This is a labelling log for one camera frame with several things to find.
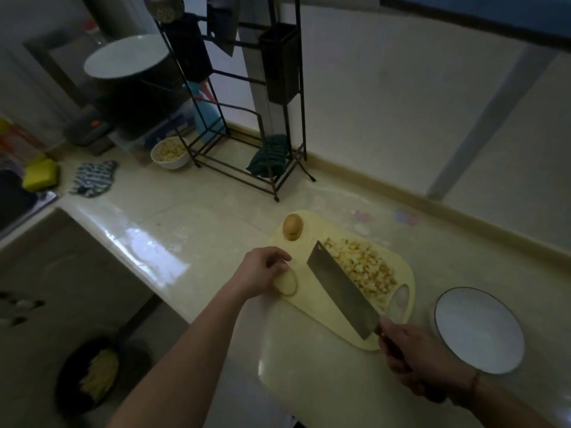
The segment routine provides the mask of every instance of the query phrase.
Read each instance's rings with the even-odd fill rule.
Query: knife handle
[[[397,360],[403,361],[406,363],[407,361],[404,359],[403,351],[396,345],[389,337],[387,337],[381,330],[380,326],[375,329],[375,333],[381,337],[382,341],[387,346],[387,350],[389,354]],[[440,388],[436,388],[429,384],[428,382],[421,380],[420,383],[424,386],[424,396],[428,401],[434,402],[436,404],[441,404],[446,401],[446,391]]]

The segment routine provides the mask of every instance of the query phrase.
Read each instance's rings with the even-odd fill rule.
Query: cleaver
[[[310,258],[307,259],[307,265],[362,339],[367,339],[375,331],[387,345],[389,355],[406,363],[400,348],[382,333],[379,326],[380,314],[319,240],[313,247]],[[446,400],[444,390],[435,388],[425,381],[421,383],[424,385],[424,395],[429,401],[442,403]]]

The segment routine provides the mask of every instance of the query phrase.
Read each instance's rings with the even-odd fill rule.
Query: countertop
[[[217,153],[247,159],[232,141]],[[281,201],[208,168],[141,167],[114,148],[99,158],[77,151],[62,162],[65,193],[84,161],[119,162],[111,190],[94,199],[64,194],[63,209],[185,320],[192,322],[244,254],[264,246],[283,217],[305,209],[401,255],[416,279],[412,323],[451,287],[490,292],[512,309],[526,355],[497,381],[558,426],[571,426],[569,276],[342,178],[299,169]],[[257,377],[308,428],[479,426],[450,403],[433,405],[400,387],[379,352],[352,347],[275,295],[244,307],[229,358]]]

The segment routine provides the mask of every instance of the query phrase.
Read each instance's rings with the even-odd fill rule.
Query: cutting board
[[[288,294],[282,294],[282,298],[316,319],[341,338],[364,350],[378,350],[379,345],[375,334],[372,334],[365,340],[361,339],[321,286],[313,272],[311,272],[307,265],[307,259],[315,243],[318,240],[324,243],[327,237],[331,237],[331,239],[335,241],[346,238],[349,241],[358,240],[371,244],[379,256],[384,259],[389,266],[393,267],[395,271],[397,285],[388,294],[387,306],[390,304],[390,299],[400,287],[407,285],[409,288],[404,322],[408,321],[415,301],[415,278],[410,266],[394,252],[344,228],[328,223],[314,213],[306,210],[298,210],[293,213],[301,216],[303,220],[301,236],[295,241],[286,239],[283,235],[282,221],[274,235],[269,239],[270,245],[278,246],[289,252],[292,256],[292,260],[289,262],[290,270],[275,280],[275,287],[277,287],[280,292]],[[377,309],[380,314],[384,314],[381,309],[377,307],[375,307],[375,309]]]

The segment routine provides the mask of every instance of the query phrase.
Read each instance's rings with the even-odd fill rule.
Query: sponge
[[[34,159],[26,165],[22,187],[35,192],[58,184],[58,165],[46,156]]]

